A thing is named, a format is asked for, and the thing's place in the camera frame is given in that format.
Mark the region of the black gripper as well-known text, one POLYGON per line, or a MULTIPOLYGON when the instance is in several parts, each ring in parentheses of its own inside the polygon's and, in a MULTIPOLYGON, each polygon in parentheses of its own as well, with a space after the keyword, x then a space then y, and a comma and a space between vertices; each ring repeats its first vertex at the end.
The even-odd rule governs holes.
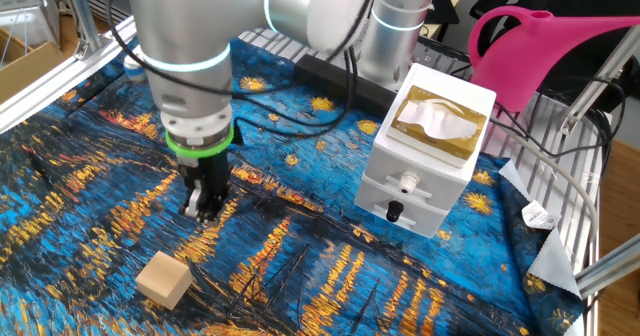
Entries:
POLYGON ((187 187, 187 198, 180 213, 200 222, 216 219, 228 196, 230 166, 227 152, 205 158, 177 156, 179 170, 187 187))

